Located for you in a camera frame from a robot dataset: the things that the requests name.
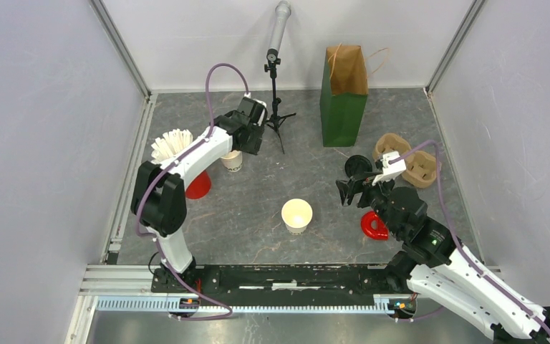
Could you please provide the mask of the white paper coffee cup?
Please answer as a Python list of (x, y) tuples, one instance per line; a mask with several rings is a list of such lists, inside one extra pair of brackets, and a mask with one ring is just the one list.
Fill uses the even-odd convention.
[(298, 235), (307, 229), (313, 218), (313, 209), (304, 199), (290, 199), (282, 206), (281, 217), (287, 230)]

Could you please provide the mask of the black plastic cup lid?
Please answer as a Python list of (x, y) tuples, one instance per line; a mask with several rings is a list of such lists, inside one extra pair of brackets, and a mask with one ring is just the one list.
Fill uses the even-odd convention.
[(361, 173), (371, 173), (372, 161), (362, 155), (350, 156), (344, 163), (344, 172), (349, 178)]

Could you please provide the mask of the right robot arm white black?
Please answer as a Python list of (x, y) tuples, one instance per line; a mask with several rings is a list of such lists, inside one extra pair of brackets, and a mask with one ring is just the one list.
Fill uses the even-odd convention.
[(360, 195), (402, 249), (386, 266), (385, 284), (429, 297), (493, 343), (550, 343), (550, 306), (521, 296), (487, 268), (452, 231), (428, 216), (413, 188), (371, 183), (368, 174), (336, 182), (342, 204)]

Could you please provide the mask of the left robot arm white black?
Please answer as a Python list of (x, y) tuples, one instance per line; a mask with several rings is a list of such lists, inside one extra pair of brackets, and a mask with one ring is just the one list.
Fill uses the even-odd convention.
[(179, 154), (162, 163), (146, 161), (139, 166), (130, 210), (139, 236), (155, 240), (170, 270), (168, 281), (177, 291), (187, 292), (196, 284), (196, 272), (189, 268), (194, 258), (181, 229), (187, 216), (188, 186), (232, 151), (256, 155), (267, 118), (267, 106), (245, 96), (235, 110), (212, 119)]

